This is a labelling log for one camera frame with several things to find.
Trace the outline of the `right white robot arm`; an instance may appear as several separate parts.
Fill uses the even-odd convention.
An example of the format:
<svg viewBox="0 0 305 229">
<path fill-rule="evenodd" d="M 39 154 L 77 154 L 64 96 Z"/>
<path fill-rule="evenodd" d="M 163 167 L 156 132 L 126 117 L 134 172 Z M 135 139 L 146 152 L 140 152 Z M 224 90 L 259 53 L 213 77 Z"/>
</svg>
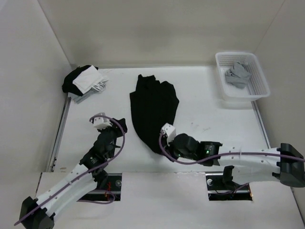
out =
<svg viewBox="0 0 305 229">
<path fill-rule="evenodd" d="M 260 181 L 278 181 L 288 187 L 305 186 L 305 159 L 288 143 L 280 147 L 253 150 L 225 147 L 220 142 L 197 141 L 187 134 L 167 140 L 170 156 L 185 158 L 205 167 L 223 167 L 225 188 Z"/>
</svg>

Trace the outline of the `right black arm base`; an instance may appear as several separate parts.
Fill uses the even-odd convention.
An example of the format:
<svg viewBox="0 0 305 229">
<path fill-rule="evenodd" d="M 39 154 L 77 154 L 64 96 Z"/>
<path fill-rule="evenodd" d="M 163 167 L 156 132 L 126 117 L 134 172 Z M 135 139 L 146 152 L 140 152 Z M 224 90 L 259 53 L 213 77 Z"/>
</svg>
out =
<svg viewBox="0 0 305 229">
<path fill-rule="evenodd" d="M 249 184 L 233 182 L 234 166 L 226 166 L 223 172 L 206 173 L 208 199 L 210 201 L 252 201 Z"/>
</svg>

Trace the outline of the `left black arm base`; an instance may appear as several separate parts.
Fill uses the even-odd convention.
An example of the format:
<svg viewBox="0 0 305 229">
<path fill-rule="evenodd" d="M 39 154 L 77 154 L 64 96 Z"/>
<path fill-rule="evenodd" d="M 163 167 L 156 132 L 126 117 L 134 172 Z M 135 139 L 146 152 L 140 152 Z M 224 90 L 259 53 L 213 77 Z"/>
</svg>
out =
<svg viewBox="0 0 305 229">
<path fill-rule="evenodd" d="M 99 201 L 109 202 L 113 200 L 111 194 L 106 193 L 109 191 L 115 195 L 115 201 L 121 200 L 121 188 L 122 188 L 122 173 L 110 173 L 104 181 L 98 182 L 95 190 L 90 191 L 84 195 L 81 201 Z"/>
</svg>

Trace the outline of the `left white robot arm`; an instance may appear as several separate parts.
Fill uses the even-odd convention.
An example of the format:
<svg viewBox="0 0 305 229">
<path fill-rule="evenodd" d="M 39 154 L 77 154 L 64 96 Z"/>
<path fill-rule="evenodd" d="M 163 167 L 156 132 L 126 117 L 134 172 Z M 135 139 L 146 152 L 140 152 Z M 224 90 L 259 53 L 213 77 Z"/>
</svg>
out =
<svg viewBox="0 0 305 229">
<path fill-rule="evenodd" d="M 27 197 L 22 202 L 16 225 L 22 224 L 26 229 L 52 229 L 65 209 L 89 192 L 106 187 L 105 168 L 122 151 L 123 147 L 116 141 L 125 138 L 126 121 L 109 118 L 104 113 L 96 114 L 89 121 L 99 132 L 92 148 L 59 183 L 38 197 Z"/>
</svg>

